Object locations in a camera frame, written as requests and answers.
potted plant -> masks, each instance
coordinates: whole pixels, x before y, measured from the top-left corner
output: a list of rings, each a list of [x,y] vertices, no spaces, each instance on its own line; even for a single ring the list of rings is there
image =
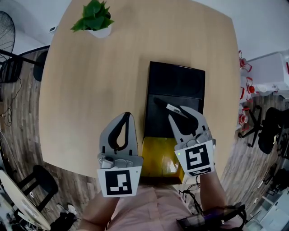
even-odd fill
[[[83,6],[82,18],[74,24],[71,30],[74,32],[88,30],[98,38],[110,35],[114,21],[111,20],[111,15],[108,12],[109,7],[105,8],[105,3],[91,0],[87,6]]]

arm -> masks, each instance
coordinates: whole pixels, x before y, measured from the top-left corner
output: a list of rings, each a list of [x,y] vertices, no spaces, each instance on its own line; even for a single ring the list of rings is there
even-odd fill
[[[216,171],[200,175],[200,201],[203,210],[226,206],[226,194]]]
[[[98,193],[84,210],[79,230],[104,231],[111,220],[119,198],[103,197]]]

shoe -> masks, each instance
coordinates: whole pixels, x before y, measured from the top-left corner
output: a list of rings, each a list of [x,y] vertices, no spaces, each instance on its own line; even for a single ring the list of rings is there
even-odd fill
[[[61,213],[68,213],[68,211],[61,204],[57,204],[57,207]]]
[[[74,215],[77,214],[75,207],[72,204],[67,204],[68,212],[73,213]]]

white pot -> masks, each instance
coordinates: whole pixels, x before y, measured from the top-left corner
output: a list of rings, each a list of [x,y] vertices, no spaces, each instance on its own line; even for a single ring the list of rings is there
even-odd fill
[[[98,31],[92,31],[92,30],[88,30],[89,33],[91,33],[92,35],[94,35],[97,38],[105,38],[107,36],[110,35],[110,33],[112,32],[112,25],[110,24],[108,26],[108,28],[104,28]]]

cable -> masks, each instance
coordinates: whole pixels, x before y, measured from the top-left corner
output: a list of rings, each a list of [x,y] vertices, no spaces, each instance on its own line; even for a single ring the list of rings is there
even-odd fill
[[[20,169],[19,168],[19,166],[18,166],[18,164],[17,164],[17,162],[16,162],[16,160],[15,160],[15,158],[14,158],[14,156],[13,156],[13,153],[12,153],[12,151],[11,151],[11,148],[10,148],[10,146],[9,146],[9,144],[8,144],[8,141],[7,141],[7,139],[6,139],[6,137],[4,136],[4,134],[2,133],[2,131],[0,130],[0,133],[1,133],[1,135],[3,136],[3,138],[4,138],[4,140],[6,141],[6,143],[7,143],[7,146],[8,146],[8,148],[9,148],[9,151],[10,151],[10,153],[11,153],[11,156],[13,157],[13,159],[14,159],[14,162],[15,162],[15,164],[16,164],[16,166],[17,166],[17,168],[18,169]]]
[[[6,111],[4,113],[2,113],[2,117],[4,117],[4,123],[7,127],[10,127],[11,124],[12,124],[12,110],[11,110],[11,106],[12,106],[12,103],[14,101],[14,99],[17,97],[18,93],[20,92],[21,88],[22,88],[22,80],[20,77],[18,77],[18,79],[20,80],[20,88],[19,90],[16,92],[15,96],[12,98],[11,100],[11,103],[9,104],[9,106],[7,107]]]

